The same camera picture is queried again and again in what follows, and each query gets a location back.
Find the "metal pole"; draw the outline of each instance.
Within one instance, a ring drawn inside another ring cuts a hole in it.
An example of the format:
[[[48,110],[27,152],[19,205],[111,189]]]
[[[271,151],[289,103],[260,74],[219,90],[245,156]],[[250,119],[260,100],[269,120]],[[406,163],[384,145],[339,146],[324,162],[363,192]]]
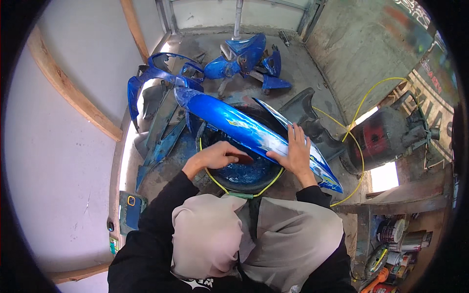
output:
[[[241,25],[241,10],[242,10],[243,0],[236,0],[236,20],[234,21],[234,33],[232,40],[241,39],[239,36],[239,27]]]

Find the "concrete floor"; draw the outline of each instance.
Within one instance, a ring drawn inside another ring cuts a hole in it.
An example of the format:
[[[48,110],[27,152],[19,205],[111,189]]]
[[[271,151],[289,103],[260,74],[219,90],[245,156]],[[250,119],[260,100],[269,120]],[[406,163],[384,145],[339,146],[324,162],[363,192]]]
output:
[[[249,38],[251,36],[252,35],[242,35],[243,38]],[[194,57],[202,52],[206,52],[206,57],[203,61],[203,63],[206,64],[220,55],[220,44],[230,38],[230,34],[186,35],[183,37],[174,36],[169,42],[172,44],[172,52],[188,57]],[[299,92],[307,87],[312,87],[315,90],[315,94],[311,104],[343,123],[339,108],[332,93],[327,88],[326,82],[306,51],[305,46],[292,39],[291,45],[286,47],[279,37],[267,36],[266,48],[270,49],[272,44],[276,44],[281,53],[282,72],[280,78],[291,82],[292,88],[271,90],[271,94],[265,96],[261,93],[261,82],[251,77],[243,79],[240,75],[237,75],[233,78],[233,81],[227,85],[223,100],[227,103],[251,103],[250,98],[254,97],[267,102],[275,109],[279,109]],[[175,63],[174,70],[178,70],[180,64],[178,64],[178,61]],[[203,83],[205,93],[216,97],[220,83],[221,80],[205,80]],[[333,137],[338,138],[345,132],[342,127],[331,119],[321,113],[318,113],[318,115],[321,118],[321,124],[329,130]],[[181,118],[183,118],[182,112],[176,110],[170,124],[175,124]],[[189,134],[188,130],[185,129],[170,155],[143,180],[138,194],[151,201],[158,195],[166,183],[182,169],[187,159],[195,154],[195,152],[195,140]],[[135,192],[136,172],[138,165],[142,163],[142,158],[138,155],[135,147],[133,147],[131,150],[128,178],[125,188],[129,192]],[[343,168],[339,158],[330,161],[329,165],[342,184],[344,193],[340,194],[328,189],[323,189],[323,191],[331,194],[333,196],[333,202],[336,202],[344,199],[356,188],[358,178],[355,175],[349,174]],[[210,180],[205,172],[201,172],[195,178],[194,182],[195,185],[200,188],[201,193],[211,193],[215,195],[222,193],[221,189]],[[289,172],[286,172],[264,192],[264,196],[294,200],[296,191],[300,189],[300,184],[296,178]],[[371,192],[371,177],[369,172],[366,172],[361,187],[346,203],[364,202],[365,194],[368,192]],[[350,255],[355,256],[356,217],[341,215],[341,218],[344,221],[348,251]]]

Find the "person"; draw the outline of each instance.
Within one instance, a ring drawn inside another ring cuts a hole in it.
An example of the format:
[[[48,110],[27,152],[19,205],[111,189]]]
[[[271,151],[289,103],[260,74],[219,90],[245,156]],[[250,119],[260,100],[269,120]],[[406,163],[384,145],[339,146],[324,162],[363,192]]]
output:
[[[267,152],[297,177],[297,201],[197,195],[199,171],[246,153],[220,141],[191,157],[128,233],[109,266],[109,292],[356,292],[342,221],[309,166],[310,143],[294,124],[287,156]]]

